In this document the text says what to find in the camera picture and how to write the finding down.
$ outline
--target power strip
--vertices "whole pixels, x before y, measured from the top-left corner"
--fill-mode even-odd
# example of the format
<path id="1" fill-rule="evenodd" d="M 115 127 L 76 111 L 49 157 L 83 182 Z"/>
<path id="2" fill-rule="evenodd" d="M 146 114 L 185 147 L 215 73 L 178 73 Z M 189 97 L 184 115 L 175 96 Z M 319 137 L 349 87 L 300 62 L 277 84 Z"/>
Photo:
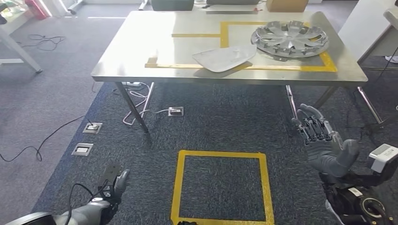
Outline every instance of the power strip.
<path id="1" fill-rule="evenodd" d="M 184 107 L 169 107 L 168 116 L 184 116 Z"/>
<path id="2" fill-rule="evenodd" d="M 142 85 L 141 82 L 122 82 L 124 86 L 139 87 Z"/>

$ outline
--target white plastic part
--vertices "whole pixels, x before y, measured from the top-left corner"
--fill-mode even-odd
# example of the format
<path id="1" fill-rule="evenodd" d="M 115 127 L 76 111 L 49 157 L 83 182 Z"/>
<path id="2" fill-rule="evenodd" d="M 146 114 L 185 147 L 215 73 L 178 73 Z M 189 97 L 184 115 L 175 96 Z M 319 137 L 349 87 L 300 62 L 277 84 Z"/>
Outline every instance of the white plastic part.
<path id="1" fill-rule="evenodd" d="M 398 155 L 398 148 L 388 144 L 382 144 L 377 149 L 373 150 L 368 158 L 373 158 L 374 162 L 372 164 L 373 171 L 382 173 L 384 167 Z"/>
<path id="2" fill-rule="evenodd" d="M 192 57 L 204 68 L 220 73 L 237 67 L 256 55 L 256 45 L 218 48 L 193 54 Z"/>
<path id="3" fill-rule="evenodd" d="M 398 7 L 392 7 L 384 12 L 384 17 L 398 30 Z"/>
<path id="4" fill-rule="evenodd" d="M 77 148 L 76 151 L 77 152 L 87 152 L 88 148 Z"/>

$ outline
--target cardboard box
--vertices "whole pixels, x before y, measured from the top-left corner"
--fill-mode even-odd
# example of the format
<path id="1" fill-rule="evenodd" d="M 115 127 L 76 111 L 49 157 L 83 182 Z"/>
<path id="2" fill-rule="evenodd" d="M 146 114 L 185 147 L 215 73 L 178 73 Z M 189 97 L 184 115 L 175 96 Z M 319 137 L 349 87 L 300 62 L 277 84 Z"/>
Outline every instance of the cardboard box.
<path id="1" fill-rule="evenodd" d="M 304 12 L 308 0 L 267 0 L 269 12 Z"/>

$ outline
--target yellow tape square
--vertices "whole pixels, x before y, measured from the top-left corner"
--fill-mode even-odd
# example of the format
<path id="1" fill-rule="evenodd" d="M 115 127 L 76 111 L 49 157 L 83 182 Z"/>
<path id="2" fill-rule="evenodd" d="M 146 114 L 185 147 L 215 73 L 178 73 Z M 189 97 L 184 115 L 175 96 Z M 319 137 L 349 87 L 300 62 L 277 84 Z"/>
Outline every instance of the yellow tape square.
<path id="1" fill-rule="evenodd" d="M 262 187 L 266 221 L 249 221 L 249 220 L 239 221 L 239 220 L 180 217 L 181 191 L 183 186 L 184 163 L 186 156 L 258 158 L 260 162 L 261 187 Z M 271 190 L 269 186 L 267 159 L 265 154 L 245 153 L 245 152 L 180 150 L 180 152 L 178 153 L 176 180 L 174 183 L 173 201 L 171 204 L 171 220 L 173 221 L 174 225 L 177 225 L 178 222 L 181 221 L 196 222 L 198 223 L 198 225 L 273 225 L 274 211 L 272 209 Z"/>

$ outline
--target yellow tape outline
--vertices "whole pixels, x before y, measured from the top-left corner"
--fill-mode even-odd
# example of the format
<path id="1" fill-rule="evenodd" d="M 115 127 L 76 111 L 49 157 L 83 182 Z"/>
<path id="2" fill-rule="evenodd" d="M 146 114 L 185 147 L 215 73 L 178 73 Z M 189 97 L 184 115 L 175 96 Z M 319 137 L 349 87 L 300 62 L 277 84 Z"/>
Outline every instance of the yellow tape outline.
<path id="1" fill-rule="evenodd" d="M 229 47 L 229 26 L 230 25 L 265 25 L 266 22 L 245 22 L 245 21 L 222 21 L 220 22 L 219 34 L 172 34 L 172 38 L 219 38 L 220 47 Z M 236 67 L 234 70 L 279 70 L 279 71 L 302 71 L 302 72 L 336 72 L 337 68 L 327 51 L 322 52 L 320 58 L 324 66 L 250 66 Z M 150 58 L 145 64 L 145 68 L 174 68 L 174 69 L 201 69 L 198 64 L 158 64 L 154 58 Z"/>
<path id="2" fill-rule="evenodd" d="M 184 164 L 186 156 L 210 156 L 231 158 L 258 158 L 260 162 L 261 187 L 266 221 L 239 221 L 221 219 L 183 218 L 180 217 L 181 191 L 183 186 Z M 171 204 L 171 220 L 173 224 L 180 221 L 196 222 L 198 225 L 274 225 L 271 189 L 269 186 L 267 159 L 263 153 L 224 152 L 224 151 L 190 151 L 180 150 L 178 153 L 176 180 L 174 182 L 173 201 Z"/>

